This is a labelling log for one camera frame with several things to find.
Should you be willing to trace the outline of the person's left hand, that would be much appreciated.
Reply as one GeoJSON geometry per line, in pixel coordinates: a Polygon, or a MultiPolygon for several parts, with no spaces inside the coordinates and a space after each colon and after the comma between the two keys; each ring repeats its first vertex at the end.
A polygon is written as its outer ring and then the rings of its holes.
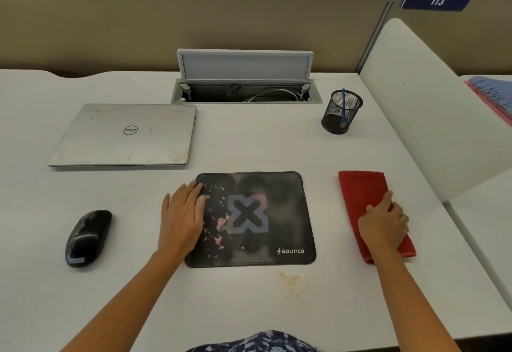
{"type": "Polygon", "coordinates": [[[194,249],[200,234],[203,230],[203,224],[196,224],[196,200],[201,196],[202,184],[195,182],[193,198],[195,199],[195,214],[179,214],[179,188],[171,195],[170,211],[171,220],[162,221],[161,206],[161,225],[158,238],[158,255],[172,264],[180,264],[185,257],[194,249]]]}

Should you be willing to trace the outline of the black mesh pen holder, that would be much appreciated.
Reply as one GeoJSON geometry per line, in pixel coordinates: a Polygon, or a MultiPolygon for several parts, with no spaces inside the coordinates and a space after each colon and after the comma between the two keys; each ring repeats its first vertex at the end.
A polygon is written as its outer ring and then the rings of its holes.
{"type": "Polygon", "coordinates": [[[341,128],[342,108],[341,108],[341,90],[335,90],[326,107],[321,124],[322,127],[335,135],[342,135],[348,132],[351,123],[356,114],[363,106],[361,96],[353,91],[346,90],[345,96],[345,115],[347,117],[347,127],[341,128]]]}

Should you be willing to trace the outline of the person's right forearm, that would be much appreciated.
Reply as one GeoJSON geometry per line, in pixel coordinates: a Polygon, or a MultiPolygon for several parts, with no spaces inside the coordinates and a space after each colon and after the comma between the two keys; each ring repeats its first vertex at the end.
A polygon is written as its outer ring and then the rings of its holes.
{"type": "Polygon", "coordinates": [[[372,257],[400,352],[461,352],[393,248],[372,257]]]}

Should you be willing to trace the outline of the person's right hand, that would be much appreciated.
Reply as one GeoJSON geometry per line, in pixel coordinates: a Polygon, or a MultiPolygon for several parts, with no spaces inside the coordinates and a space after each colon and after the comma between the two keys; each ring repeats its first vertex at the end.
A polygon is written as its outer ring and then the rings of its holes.
{"type": "Polygon", "coordinates": [[[409,232],[409,217],[403,208],[393,201],[393,192],[387,191],[377,203],[375,218],[359,218],[358,228],[373,263],[382,254],[397,253],[398,247],[409,232]]]}

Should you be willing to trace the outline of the beige desk partition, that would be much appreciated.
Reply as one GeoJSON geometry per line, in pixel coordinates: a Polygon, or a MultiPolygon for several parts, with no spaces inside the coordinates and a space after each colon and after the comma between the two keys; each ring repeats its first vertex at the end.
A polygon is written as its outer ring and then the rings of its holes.
{"type": "Polygon", "coordinates": [[[512,0],[403,1],[0,0],[0,69],[177,71],[177,49],[240,49],[313,51],[313,72],[355,72],[379,23],[399,18],[459,75],[512,74],[512,0]]]}

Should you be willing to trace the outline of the red cleaning cloth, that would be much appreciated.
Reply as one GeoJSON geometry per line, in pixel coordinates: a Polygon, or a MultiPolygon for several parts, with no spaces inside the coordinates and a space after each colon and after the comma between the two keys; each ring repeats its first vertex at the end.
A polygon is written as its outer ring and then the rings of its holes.
{"type": "MultiPolygon", "coordinates": [[[[365,263],[374,264],[359,233],[358,220],[365,214],[367,205],[375,206],[389,191],[385,175],[381,172],[340,171],[338,178],[359,251],[365,263]]],[[[402,258],[416,257],[416,249],[408,234],[398,247],[398,253],[402,258]]]]}

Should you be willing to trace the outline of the blue desk sign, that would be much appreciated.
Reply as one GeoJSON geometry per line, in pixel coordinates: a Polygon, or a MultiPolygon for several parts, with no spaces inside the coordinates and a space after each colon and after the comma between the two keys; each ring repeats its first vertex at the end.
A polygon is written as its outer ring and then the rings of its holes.
{"type": "Polygon", "coordinates": [[[400,9],[416,11],[461,12],[470,0],[403,0],[400,9]]]}

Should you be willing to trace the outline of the person's left forearm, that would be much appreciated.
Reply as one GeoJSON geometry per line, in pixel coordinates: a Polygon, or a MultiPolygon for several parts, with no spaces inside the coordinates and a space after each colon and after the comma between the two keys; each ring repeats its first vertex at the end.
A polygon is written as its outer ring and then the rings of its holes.
{"type": "Polygon", "coordinates": [[[130,352],[184,253],[157,250],[60,352],[130,352]]]}

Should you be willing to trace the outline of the black printed mouse pad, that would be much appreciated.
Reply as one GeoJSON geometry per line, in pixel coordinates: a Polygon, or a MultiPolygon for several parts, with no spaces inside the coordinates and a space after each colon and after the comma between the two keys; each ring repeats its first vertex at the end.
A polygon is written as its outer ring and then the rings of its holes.
{"type": "Polygon", "coordinates": [[[203,229],[190,268],[309,265],[317,258],[298,172],[201,173],[203,229]]]}

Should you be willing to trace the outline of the silver closed laptop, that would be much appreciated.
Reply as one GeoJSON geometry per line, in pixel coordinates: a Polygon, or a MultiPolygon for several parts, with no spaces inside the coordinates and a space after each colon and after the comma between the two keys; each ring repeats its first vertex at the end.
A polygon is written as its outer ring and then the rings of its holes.
{"type": "Polygon", "coordinates": [[[193,104],[85,104],[47,166],[185,165],[196,115],[193,104]]]}

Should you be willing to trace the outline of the blue floral garment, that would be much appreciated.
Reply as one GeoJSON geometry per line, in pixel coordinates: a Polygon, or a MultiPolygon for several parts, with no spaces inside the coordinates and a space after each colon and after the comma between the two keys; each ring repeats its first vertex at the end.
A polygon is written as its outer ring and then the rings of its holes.
{"type": "Polygon", "coordinates": [[[186,352],[324,352],[288,333],[278,330],[260,331],[239,340],[208,343],[186,352]]]}

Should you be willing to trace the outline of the blue folder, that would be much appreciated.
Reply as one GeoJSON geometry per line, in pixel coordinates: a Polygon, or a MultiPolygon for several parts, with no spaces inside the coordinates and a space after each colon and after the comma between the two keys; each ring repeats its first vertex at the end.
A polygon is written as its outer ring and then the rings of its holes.
{"type": "Polygon", "coordinates": [[[512,113],[512,77],[510,80],[485,76],[474,76],[468,79],[477,87],[483,88],[491,97],[498,99],[498,103],[505,104],[505,108],[512,113]]]}

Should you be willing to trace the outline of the white desk divider panel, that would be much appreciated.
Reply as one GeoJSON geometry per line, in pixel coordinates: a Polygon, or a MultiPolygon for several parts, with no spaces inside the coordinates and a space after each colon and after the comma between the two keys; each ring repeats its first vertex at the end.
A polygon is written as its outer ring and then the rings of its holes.
{"type": "Polygon", "coordinates": [[[512,126],[400,19],[359,74],[441,202],[512,168],[512,126]]]}

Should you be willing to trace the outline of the black computer mouse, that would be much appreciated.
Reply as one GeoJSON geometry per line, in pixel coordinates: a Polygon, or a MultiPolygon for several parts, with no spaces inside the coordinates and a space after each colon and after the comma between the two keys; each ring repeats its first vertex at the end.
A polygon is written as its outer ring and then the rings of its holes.
{"type": "Polygon", "coordinates": [[[71,268],[93,264],[101,255],[111,227],[113,214],[108,210],[91,211],[82,216],[65,246],[65,261],[71,268]]]}

